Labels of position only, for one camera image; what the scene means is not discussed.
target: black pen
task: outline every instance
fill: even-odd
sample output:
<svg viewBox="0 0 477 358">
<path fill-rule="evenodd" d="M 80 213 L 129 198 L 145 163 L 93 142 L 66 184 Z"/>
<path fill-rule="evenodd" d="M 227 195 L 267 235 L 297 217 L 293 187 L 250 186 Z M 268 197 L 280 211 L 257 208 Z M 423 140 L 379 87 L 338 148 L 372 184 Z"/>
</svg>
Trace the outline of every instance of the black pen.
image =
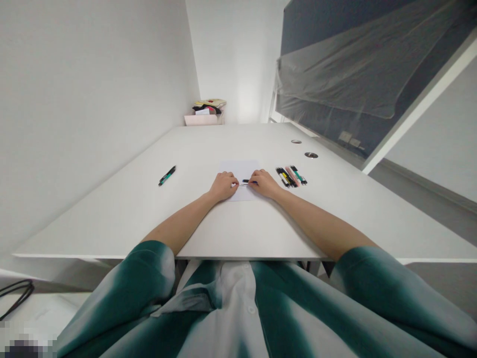
<svg viewBox="0 0 477 358">
<path fill-rule="evenodd" d="M 165 176 L 163 176 L 160 180 L 159 180 L 159 186 L 162 186 L 162 184 L 164 184 L 164 182 L 169 179 L 169 177 L 174 174 L 175 172 L 175 166 L 173 166 L 170 171 L 167 172 L 167 174 Z"/>
<path fill-rule="evenodd" d="M 289 187 L 289 186 L 290 186 L 290 184 L 288 184 L 288 180 L 287 180 L 286 176 L 284 176 L 284 175 L 281 173 L 281 171 L 280 171 L 280 168 L 276 167 L 276 168 L 275 168 L 275 170 L 277 171 L 277 173 L 278 173 L 278 176 L 279 176 L 279 177 L 280 177 L 280 179 L 282 180 L 283 184 L 284 184 L 286 187 Z"/>
<path fill-rule="evenodd" d="M 286 180 L 290 183 L 291 186 L 293 187 L 298 187 L 298 185 L 295 183 L 295 181 L 293 180 L 293 178 L 291 176 L 288 175 L 288 173 L 283 169 L 283 168 L 280 168 L 280 171 L 281 173 L 284 175 L 284 177 L 286 178 Z"/>
<path fill-rule="evenodd" d="M 300 179 L 300 181 L 302 182 L 303 185 L 306 185 L 308 184 L 307 180 L 305 179 L 304 176 L 298 174 L 298 169 L 296 166 L 290 166 L 290 168 L 293 170 L 293 172 L 295 173 L 295 175 L 298 177 L 298 179 Z"/>
</svg>

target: sheet of paper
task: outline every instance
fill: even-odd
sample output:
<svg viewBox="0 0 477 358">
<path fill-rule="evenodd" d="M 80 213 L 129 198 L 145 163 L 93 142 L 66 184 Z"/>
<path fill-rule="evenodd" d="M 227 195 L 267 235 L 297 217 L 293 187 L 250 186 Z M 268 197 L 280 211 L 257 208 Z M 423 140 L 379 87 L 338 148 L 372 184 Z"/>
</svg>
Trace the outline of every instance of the sheet of paper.
<svg viewBox="0 0 477 358">
<path fill-rule="evenodd" d="M 195 111 L 195 115 L 201 115 L 201 114 L 210 114 L 210 111 L 208 108 L 204 108 L 198 111 Z"/>
<path fill-rule="evenodd" d="M 250 179 L 254 170 L 260 169 L 260 164 L 256 160 L 247 161 L 224 161 L 219 164 L 219 173 L 232 172 L 238 179 L 240 184 L 243 179 Z M 234 195 L 228 198 L 226 201 L 249 201 L 249 200 L 261 200 L 262 196 L 255 192 L 252 188 L 246 186 L 239 186 Z"/>
</svg>

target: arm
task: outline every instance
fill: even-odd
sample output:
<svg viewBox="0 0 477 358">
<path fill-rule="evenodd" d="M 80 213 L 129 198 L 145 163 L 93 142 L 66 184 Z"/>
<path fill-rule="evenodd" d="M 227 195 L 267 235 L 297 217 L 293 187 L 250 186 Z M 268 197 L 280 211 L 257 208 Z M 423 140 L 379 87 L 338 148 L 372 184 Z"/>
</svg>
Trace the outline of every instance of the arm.
<svg viewBox="0 0 477 358">
<path fill-rule="evenodd" d="M 157 225 L 141 241 L 156 240 L 169 246 L 174 255 L 182 249 L 205 215 L 221 200 L 232 196 L 239 187 L 232 173 L 218 173 L 210 190 Z"/>
<path fill-rule="evenodd" d="M 355 247 L 377 247 L 366 235 L 345 221 L 282 189 L 264 169 L 254 171 L 248 185 L 275 200 L 305 234 L 335 261 Z"/>
</svg>

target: marker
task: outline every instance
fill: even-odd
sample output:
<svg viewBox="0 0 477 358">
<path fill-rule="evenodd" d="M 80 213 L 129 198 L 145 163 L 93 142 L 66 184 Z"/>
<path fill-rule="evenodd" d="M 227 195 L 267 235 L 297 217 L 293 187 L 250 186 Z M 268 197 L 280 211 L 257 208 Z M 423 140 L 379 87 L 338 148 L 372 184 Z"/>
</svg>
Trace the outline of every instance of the marker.
<svg viewBox="0 0 477 358">
<path fill-rule="evenodd" d="M 293 179 L 293 181 L 297 184 L 297 186 L 300 186 L 297 176 L 295 175 L 295 173 L 293 173 L 290 167 L 285 167 L 285 170 L 287 171 L 288 175 Z"/>
<path fill-rule="evenodd" d="M 295 181 L 292 179 L 292 177 L 289 176 L 283 168 L 280 168 L 280 172 L 284 175 L 284 177 L 290 183 L 291 186 L 298 187 L 298 185 L 295 183 Z"/>
<path fill-rule="evenodd" d="M 170 171 L 167 172 L 167 174 L 165 176 L 163 176 L 160 180 L 159 180 L 159 186 L 162 186 L 162 184 L 164 184 L 164 182 L 169 179 L 169 177 L 174 174 L 175 172 L 175 166 L 173 166 Z"/>
<path fill-rule="evenodd" d="M 280 177 L 282 181 L 283 181 L 282 177 L 285 179 L 285 181 L 283 181 L 283 184 L 285 184 L 286 187 L 290 187 L 287 177 L 283 175 L 283 173 L 280 171 L 280 168 L 276 167 L 275 170 L 277 171 L 278 176 Z"/>
<path fill-rule="evenodd" d="M 298 169 L 296 166 L 290 166 L 290 168 L 293 170 L 293 172 L 297 175 L 298 179 L 302 182 L 303 185 L 308 184 L 307 180 L 305 179 L 304 176 L 301 176 L 300 173 L 298 173 Z"/>
</svg>

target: white wall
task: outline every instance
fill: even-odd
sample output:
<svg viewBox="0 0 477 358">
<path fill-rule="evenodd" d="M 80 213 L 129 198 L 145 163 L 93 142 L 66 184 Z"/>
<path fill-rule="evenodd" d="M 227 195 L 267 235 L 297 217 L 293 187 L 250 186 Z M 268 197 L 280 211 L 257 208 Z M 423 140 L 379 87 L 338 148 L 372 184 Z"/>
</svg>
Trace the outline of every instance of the white wall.
<svg viewBox="0 0 477 358">
<path fill-rule="evenodd" d="M 477 202 L 477 58 L 386 158 Z"/>
<path fill-rule="evenodd" d="M 185 0 L 1 1 L 0 253 L 183 125 L 198 97 Z"/>
<path fill-rule="evenodd" d="M 227 100 L 227 124 L 268 120 L 288 2 L 186 0 L 200 96 Z"/>
</svg>

